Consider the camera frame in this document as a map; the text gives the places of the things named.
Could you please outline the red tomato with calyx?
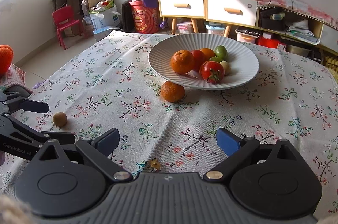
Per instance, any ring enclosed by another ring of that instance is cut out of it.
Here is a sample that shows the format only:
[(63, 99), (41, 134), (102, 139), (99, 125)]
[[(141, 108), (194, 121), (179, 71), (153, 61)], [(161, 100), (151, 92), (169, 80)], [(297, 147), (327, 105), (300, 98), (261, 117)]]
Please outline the red tomato with calyx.
[(202, 64), (199, 73), (207, 83), (220, 83), (225, 77), (223, 66), (220, 63), (211, 60)]

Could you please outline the small green fruit in plate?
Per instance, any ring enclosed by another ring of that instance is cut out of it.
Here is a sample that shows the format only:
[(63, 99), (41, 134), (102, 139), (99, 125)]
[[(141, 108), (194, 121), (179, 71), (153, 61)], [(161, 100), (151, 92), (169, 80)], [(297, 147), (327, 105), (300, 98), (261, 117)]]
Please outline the small green fruit in plate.
[(220, 62), (222, 62), (223, 61), (223, 59), (222, 58), (219, 58), (219, 57), (212, 57), (212, 58), (210, 58), (209, 59), (210, 61), (214, 61), (214, 62), (218, 62), (218, 63), (220, 63)]

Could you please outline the pink patterned cloth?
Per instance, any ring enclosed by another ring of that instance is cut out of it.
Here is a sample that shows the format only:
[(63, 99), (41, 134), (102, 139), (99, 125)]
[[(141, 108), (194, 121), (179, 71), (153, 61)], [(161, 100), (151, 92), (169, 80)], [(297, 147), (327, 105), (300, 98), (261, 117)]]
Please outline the pink patterned cloth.
[(312, 5), (305, 3), (299, 0), (257, 0), (259, 6), (265, 7), (282, 7), (286, 10), (296, 12), (301, 15), (305, 15), (314, 19), (321, 21), (337, 30), (337, 18), (332, 17), (326, 12), (320, 10), (317, 7), (313, 7)]

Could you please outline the dried fruit calyx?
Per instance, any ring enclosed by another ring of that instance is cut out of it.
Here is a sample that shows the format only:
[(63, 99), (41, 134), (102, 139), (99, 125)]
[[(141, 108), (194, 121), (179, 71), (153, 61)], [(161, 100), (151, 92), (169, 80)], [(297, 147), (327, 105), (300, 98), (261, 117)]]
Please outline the dried fruit calyx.
[(152, 171), (160, 171), (163, 165), (158, 161), (157, 158), (154, 158), (147, 161), (147, 167)]

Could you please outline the red gift bag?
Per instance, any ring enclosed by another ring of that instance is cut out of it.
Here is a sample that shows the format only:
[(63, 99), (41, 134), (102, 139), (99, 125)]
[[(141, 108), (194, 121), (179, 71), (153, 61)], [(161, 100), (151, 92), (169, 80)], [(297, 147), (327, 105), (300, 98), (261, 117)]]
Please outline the red gift bag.
[(146, 7), (143, 1), (131, 1), (129, 4), (137, 33), (154, 34), (160, 30), (158, 8)]

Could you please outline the orange plush toy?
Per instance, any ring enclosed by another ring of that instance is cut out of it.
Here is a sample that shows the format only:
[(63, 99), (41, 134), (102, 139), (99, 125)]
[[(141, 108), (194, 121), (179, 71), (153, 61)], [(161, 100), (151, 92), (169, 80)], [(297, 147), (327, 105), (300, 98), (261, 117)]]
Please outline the orange plush toy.
[(12, 63), (13, 56), (13, 49), (9, 45), (0, 45), (0, 76), (6, 74)]

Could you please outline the small brown round fruit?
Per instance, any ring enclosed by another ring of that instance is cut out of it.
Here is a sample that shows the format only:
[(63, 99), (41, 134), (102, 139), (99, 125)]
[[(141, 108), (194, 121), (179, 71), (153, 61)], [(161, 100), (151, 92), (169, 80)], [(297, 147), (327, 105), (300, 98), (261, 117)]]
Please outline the small brown round fruit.
[(57, 112), (53, 115), (53, 123), (57, 127), (63, 127), (67, 124), (68, 118), (67, 115), (63, 112)]

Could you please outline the orange mandarin near plate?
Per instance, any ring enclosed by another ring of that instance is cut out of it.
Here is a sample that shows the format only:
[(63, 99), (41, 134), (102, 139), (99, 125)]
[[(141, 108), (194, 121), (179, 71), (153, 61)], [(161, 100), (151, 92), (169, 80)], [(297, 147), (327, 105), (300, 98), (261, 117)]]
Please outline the orange mandarin near plate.
[(166, 101), (174, 103), (184, 97), (185, 90), (183, 86), (166, 81), (161, 86), (160, 94)]

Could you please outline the red plastic chair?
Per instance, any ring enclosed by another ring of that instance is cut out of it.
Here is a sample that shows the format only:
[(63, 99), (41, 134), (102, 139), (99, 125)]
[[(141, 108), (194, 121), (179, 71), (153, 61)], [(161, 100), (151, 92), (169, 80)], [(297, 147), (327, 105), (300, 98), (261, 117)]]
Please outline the red plastic chair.
[(75, 19), (75, 14), (71, 5), (59, 8), (52, 13), (53, 21), (56, 25), (56, 33), (60, 46), (66, 50), (66, 45), (63, 40), (63, 32), (71, 27), (77, 26), (79, 29), (79, 35), (88, 37), (85, 31), (85, 27), (80, 19)]

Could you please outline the pale yellow small fruit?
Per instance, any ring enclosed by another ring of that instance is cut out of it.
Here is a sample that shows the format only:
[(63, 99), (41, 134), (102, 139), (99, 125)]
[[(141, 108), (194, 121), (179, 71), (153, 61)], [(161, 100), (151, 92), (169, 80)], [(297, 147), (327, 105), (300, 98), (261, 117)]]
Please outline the pale yellow small fruit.
[(224, 70), (224, 76), (227, 76), (228, 74), (231, 73), (231, 66), (228, 62), (222, 61), (219, 64), (222, 66), (222, 68)]

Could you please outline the smooth red tomato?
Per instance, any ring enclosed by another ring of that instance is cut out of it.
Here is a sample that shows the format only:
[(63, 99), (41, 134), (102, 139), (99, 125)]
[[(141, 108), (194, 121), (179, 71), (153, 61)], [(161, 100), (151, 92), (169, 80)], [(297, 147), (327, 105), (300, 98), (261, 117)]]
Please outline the smooth red tomato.
[(193, 67), (193, 70), (195, 72), (199, 72), (200, 67), (205, 62), (205, 60), (204, 60), (204, 54), (200, 50), (193, 50), (193, 51), (191, 51), (191, 54), (194, 57), (194, 67)]

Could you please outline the green round fruit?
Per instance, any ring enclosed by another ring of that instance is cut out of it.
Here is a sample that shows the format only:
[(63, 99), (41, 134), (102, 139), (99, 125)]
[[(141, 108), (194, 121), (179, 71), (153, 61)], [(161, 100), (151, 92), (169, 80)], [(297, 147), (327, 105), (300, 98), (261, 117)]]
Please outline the green round fruit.
[(226, 60), (228, 56), (228, 51), (224, 46), (217, 46), (214, 50), (216, 57)]

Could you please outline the large orange mandarin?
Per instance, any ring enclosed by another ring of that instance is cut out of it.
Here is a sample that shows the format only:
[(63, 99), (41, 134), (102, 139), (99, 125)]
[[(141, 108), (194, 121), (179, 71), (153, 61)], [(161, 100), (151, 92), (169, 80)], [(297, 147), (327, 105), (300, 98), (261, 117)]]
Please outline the large orange mandarin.
[(177, 74), (187, 74), (194, 67), (194, 57), (188, 50), (179, 50), (172, 55), (170, 65)]

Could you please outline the white ribbed plate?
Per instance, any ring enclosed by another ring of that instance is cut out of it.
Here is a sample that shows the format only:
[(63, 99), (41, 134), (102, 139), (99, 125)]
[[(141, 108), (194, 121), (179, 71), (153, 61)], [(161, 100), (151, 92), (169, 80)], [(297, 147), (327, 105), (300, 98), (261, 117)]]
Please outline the white ribbed plate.
[(244, 44), (203, 33), (175, 35), (161, 41), (149, 52), (148, 63), (162, 78), (201, 90), (242, 86), (259, 71), (257, 57)]

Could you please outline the orange persimmon fruit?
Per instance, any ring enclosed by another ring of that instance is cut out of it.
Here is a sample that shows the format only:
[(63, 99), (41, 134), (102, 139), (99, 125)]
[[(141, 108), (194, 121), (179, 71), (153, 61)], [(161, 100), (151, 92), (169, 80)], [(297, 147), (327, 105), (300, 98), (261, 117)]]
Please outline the orange persimmon fruit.
[(215, 56), (215, 52), (210, 48), (202, 48), (200, 51), (203, 52), (205, 61)]

